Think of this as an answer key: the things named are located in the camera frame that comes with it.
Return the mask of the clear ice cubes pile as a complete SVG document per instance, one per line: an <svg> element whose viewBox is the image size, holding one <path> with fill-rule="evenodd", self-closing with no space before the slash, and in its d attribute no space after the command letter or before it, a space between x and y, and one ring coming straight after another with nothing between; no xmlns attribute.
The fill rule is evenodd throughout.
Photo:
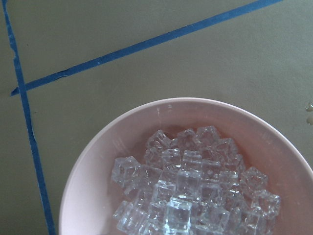
<svg viewBox="0 0 313 235"><path fill-rule="evenodd" d="M214 126L146 142L144 163L117 158L112 180L127 197L115 213L128 235L271 235L281 199L268 177L246 167L235 141Z"/></svg>

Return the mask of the pink bowl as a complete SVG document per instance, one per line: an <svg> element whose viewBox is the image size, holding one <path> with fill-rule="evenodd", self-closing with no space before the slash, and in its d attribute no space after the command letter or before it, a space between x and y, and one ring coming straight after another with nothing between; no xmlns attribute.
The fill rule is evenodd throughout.
<svg viewBox="0 0 313 235"><path fill-rule="evenodd" d="M64 190L61 235L117 235L113 212L124 199L111 181L115 158L141 161L145 142L161 129L170 136L202 126L215 126L232 137L245 163L268 175L269 190L281 197L276 235L313 232L313 172L299 151L271 125L257 116L220 101L171 98L136 107L104 127L75 163Z"/></svg>

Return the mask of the blue tape grid lines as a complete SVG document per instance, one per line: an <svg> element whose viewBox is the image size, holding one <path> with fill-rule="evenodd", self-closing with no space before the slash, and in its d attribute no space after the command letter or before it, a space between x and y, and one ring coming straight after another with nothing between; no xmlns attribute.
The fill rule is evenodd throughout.
<svg viewBox="0 0 313 235"><path fill-rule="evenodd" d="M14 35L12 24L10 22L9 13L7 10L7 1L3 0L1 3L3 7L3 13L4 13L4 18L5 18L5 25L7 29L9 44L14 53L13 64L14 64L14 70L15 70L17 84L18 84L17 87L11 92L11 95L14 96L18 94L21 99L23 115L25 118L25 123L26 123L26 128L27 128L28 140L29 140L29 144L31 148L34 169L36 172L37 185L39 188L41 204L42 204L42 208L43 208L43 212L45 216L45 223L47 226L47 232L50 235L54 235L56 234L56 229L55 229L55 224L54 224L54 220L52 216L48 192L47 192L47 188L45 184L45 176L44 176L44 172L43 172L43 168L41 164L38 144L36 142L36 138L35 138L35 134L33 130L31 110L30 110L27 92L34 88L49 84L60 78L72 76L82 71L86 71L91 68L97 67L99 65L102 65L102 64L117 60L119 58L123 58L125 56L137 53L139 51L154 47L156 45L163 44L165 42L171 41L173 39L185 36L187 34L202 30L204 28L207 28L216 24L219 24L221 22L225 22L230 19L239 17L241 15L245 15L250 12L265 8L267 6L275 4L276 1L256 0L252 3L239 6L229 11L222 12L220 14L209 17L207 19L186 25L184 27L158 35L156 37L142 41L140 43L131 45L129 47L125 47L117 51L108 53L106 55L97 57L95 59L80 63L66 70L62 70L62 71L50 74L48 76L36 79L29 83L26 83L23 77L23 71L22 71L22 66L20 62L17 41Z"/></svg>

